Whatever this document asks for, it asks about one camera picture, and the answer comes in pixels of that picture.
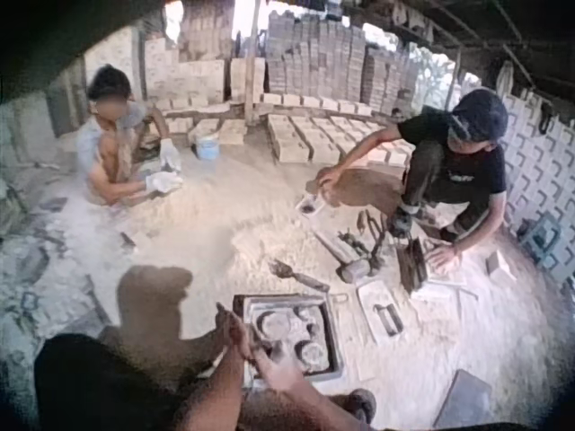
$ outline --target shoe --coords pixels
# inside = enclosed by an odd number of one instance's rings
[[[389,221],[389,233],[394,238],[406,238],[411,232],[411,214],[397,207]]]
[[[377,410],[376,397],[366,389],[356,389],[343,403],[343,409],[357,420],[368,425],[374,420]]]
[[[448,231],[446,227],[442,228],[439,231],[439,238],[441,238],[443,241],[453,243],[453,242],[457,241],[458,237],[459,237],[459,235],[457,233],[453,233],[451,231]]]

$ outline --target blue bucket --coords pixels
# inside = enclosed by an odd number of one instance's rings
[[[216,160],[219,156],[219,142],[217,140],[217,135],[197,138],[196,153],[200,160]]]

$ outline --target worker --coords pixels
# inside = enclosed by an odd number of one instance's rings
[[[156,107],[133,101],[128,77],[110,65],[101,67],[88,87],[93,115],[77,137],[79,171],[88,199],[113,205],[137,193],[167,193],[181,185],[181,159],[170,138],[165,119]],[[153,121],[160,133],[160,161],[169,172],[133,179],[132,154]]]
[[[174,393],[155,383],[141,370],[100,341],[65,334],[49,339],[34,364],[40,427],[44,431],[177,431],[320,430],[369,431],[376,403],[369,391],[353,391],[341,405],[322,395],[308,382],[286,344],[271,351],[249,341],[240,319],[218,306],[217,329],[225,353],[208,379],[196,380],[186,391]],[[278,400],[270,411],[266,397],[244,412],[245,361],[257,366],[271,391],[256,393]],[[489,424],[469,431],[526,431],[514,424]]]
[[[499,96],[486,88],[466,94],[452,112],[421,113],[376,131],[361,141],[336,166],[319,172],[317,182],[329,190],[357,159],[384,142],[404,139],[415,145],[400,205],[389,229],[405,237],[424,202],[468,203],[456,220],[443,227],[449,242],[429,255],[429,263],[447,268],[461,253],[494,233],[506,203],[505,162],[499,145],[508,113]]]

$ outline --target man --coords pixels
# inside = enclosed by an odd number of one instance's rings
[[[79,171],[93,203],[113,205],[139,192],[167,193],[181,185],[176,173],[181,169],[180,155],[162,113],[132,101],[131,93],[126,75],[110,65],[100,68],[88,87],[93,116],[80,128],[77,150]],[[167,164],[175,172],[132,180],[132,153],[143,135],[143,122],[150,120],[160,133],[162,166]]]
[[[429,263],[445,268],[463,251],[495,232],[506,202],[505,162],[499,139],[508,113],[489,89],[466,94],[453,112],[429,112],[367,136],[331,169],[320,172],[322,188],[334,186],[343,171],[383,142],[405,139],[416,145],[402,202],[392,215],[393,236],[404,237],[424,202],[468,202],[463,213],[440,231],[451,245],[435,249]]]

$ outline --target printed logo on shirt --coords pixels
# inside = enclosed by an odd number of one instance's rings
[[[475,180],[473,175],[459,175],[456,173],[452,173],[451,171],[447,172],[447,176],[453,182],[471,182]]]

